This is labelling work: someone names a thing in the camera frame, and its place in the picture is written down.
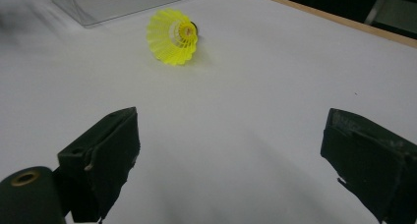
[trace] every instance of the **shuttlecock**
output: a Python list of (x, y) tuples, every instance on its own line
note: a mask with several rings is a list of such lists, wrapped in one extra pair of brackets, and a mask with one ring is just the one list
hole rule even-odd
[(196, 51), (197, 27), (178, 10), (156, 12), (150, 18), (147, 31), (150, 51), (164, 64), (183, 65)]

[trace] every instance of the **yellow shuttlecock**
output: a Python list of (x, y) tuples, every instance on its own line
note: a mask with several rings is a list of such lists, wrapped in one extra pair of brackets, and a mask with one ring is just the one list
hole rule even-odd
[(196, 51), (197, 27), (178, 10), (156, 12), (150, 18), (147, 31), (150, 51), (164, 64), (182, 65)]

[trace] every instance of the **white tabletop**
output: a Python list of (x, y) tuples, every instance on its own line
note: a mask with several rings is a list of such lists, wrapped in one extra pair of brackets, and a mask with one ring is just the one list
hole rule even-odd
[(200, 30), (155, 60), (155, 10), (85, 29), (49, 0), (0, 0), (0, 179), (136, 106), (142, 150), (104, 223), (378, 223), (320, 157), (328, 110), (417, 142), (417, 49), (269, 0), (170, 6)]

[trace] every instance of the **white table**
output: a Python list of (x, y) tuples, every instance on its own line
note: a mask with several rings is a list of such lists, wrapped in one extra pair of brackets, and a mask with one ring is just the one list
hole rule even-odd
[(417, 50), (269, 0), (171, 5), (200, 28), (156, 61), (146, 11), (85, 29), (0, 0), (0, 179), (136, 106), (142, 150), (104, 223), (378, 223), (320, 157), (331, 107), (417, 142)]

